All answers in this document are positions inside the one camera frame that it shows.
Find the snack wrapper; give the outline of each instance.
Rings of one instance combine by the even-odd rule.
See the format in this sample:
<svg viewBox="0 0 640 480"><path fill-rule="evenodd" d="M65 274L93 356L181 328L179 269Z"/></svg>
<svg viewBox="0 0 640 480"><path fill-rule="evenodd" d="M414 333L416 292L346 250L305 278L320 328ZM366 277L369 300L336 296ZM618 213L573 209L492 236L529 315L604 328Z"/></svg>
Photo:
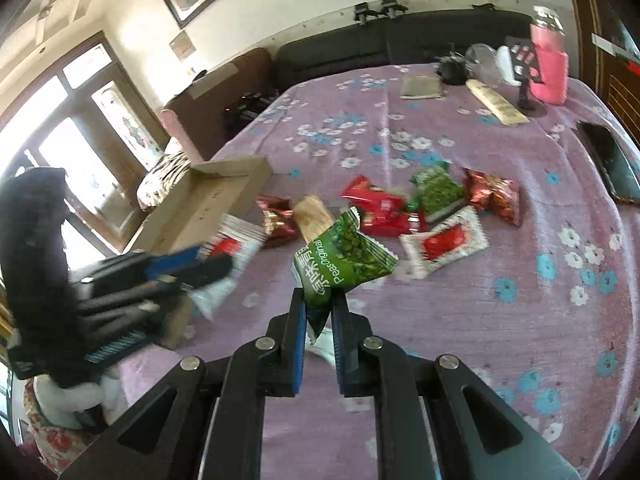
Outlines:
<svg viewBox="0 0 640 480"><path fill-rule="evenodd" d="M276 247L300 236L289 199L259 194L256 202L264 214L265 247Z"/></svg>
<svg viewBox="0 0 640 480"><path fill-rule="evenodd" d="M380 219L385 219L389 213L400 211L405 204L404 197L374 186L364 175L356 176L341 196Z"/></svg>
<svg viewBox="0 0 640 480"><path fill-rule="evenodd" d="M305 196L293 208L293 219L297 222L306 243L318 238L334 224L334 217L316 195Z"/></svg>
<svg viewBox="0 0 640 480"><path fill-rule="evenodd" d="M235 216L228 214L222 216L218 232L209 242L200 247L196 258L206 260L216 254L230 254L234 259L234 268L226 278L190 292L194 305L205 318L213 320L216 310L236 288L238 285L236 280L242 275L255 253L260 250L265 239L266 234L260 227Z"/></svg>
<svg viewBox="0 0 640 480"><path fill-rule="evenodd" d="M320 335L331 313L331 288L351 290L361 283L391 274L398 257L360 231L356 208L347 209L319 237L294 255L302 282L309 336Z"/></svg>
<svg viewBox="0 0 640 480"><path fill-rule="evenodd" d="M466 173L466 202L476 211L490 209L504 221L520 225L520 187L506 178L468 170Z"/></svg>
<svg viewBox="0 0 640 480"><path fill-rule="evenodd" d="M471 206L463 207L427 233L401 236L400 242L411 262L413 276L418 279L489 246Z"/></svg>
<svg viewBox="0 0 640 480"><path fill-rule="evenodd" d="M438 213L446 208L453 209L452 204L465 195L465 187L449 176L449 165L446 162L440 162L415 174L411 181L418 189L420 204L427 215L427 221L434 221L435 216L443 216Z"/></svg>
<svg viewBox="0 0 640 480"><path fill-rule="evenodd" d="M427 222L421 209L416 212L389 213L383 219L365 212L360 230L369 236L399 237L400 235L425 232Z"/></svg>

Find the purple bedsheet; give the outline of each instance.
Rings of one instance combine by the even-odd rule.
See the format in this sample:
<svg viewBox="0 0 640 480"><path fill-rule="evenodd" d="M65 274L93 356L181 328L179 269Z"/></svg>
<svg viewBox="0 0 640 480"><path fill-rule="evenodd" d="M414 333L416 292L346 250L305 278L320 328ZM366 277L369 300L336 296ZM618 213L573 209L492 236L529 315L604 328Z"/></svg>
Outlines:
<svg viewBox="0 0 640 480"><path fill-rule="evenodd" d="M216 158L262 153L276 175L267 192L308 192L345 205L356 174L407 187L411 174L445 159L522 186L523 223L481 215L490 248L412 280L401 258L387 278L349 293L375 333L426 358L458 355L586 478L615 455L640 415L638 263L640 217L608 197L572 128L604 123L640 176L640 153L583 83L570 80L565 106L517 127L503 126L466 87L435 100L401 100L405 73L387 66L320 78L289 89ZM503 89L514 96L517 89ZM214 322L177 352L151 348L124 365L130 400L181 356L230 354L287 310L300 243L261 252ZM266 405L262 478L377 478L372 402L344 400L334 372L307 355L296 399Z"/></svg>

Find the pink thermos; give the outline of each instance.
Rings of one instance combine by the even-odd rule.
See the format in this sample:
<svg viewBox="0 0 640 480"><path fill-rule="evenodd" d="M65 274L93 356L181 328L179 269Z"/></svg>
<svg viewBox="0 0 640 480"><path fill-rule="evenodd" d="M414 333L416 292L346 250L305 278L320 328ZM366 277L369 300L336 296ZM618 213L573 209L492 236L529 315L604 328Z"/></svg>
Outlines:
<svg viewBox="0 0 640 480"><path fill-rule="evenodd" d="M546 7L534 6L531 39L536 45L540 77L544 84L530 84L531 93L553 105L564 104L569 77L569 56L564 51L564 33L558 15Z"/></svg>

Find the black phone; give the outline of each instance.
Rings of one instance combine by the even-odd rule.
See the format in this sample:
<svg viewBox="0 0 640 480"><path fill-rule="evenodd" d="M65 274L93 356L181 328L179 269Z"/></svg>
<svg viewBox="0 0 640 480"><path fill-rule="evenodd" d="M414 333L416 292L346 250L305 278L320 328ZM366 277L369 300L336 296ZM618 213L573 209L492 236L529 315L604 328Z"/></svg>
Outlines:
<svg viewBox="0 0 640 480"><path fill-rule="evenodd" d="M640 205L638 178L611 131L602 124L583 122L578 130L613 200Z"/></svg>

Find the ceiling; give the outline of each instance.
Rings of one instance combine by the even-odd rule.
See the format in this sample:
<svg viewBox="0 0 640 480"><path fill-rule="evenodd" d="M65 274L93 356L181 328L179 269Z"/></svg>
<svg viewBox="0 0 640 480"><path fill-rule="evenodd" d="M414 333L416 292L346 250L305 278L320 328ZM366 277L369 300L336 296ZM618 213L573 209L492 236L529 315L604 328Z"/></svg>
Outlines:
<svg viewBox="0 0 640 480"><path fill-rule="evenodd" d="M0 81L43 43L82 20L93 0L31 0L0 48Z"/></svg>

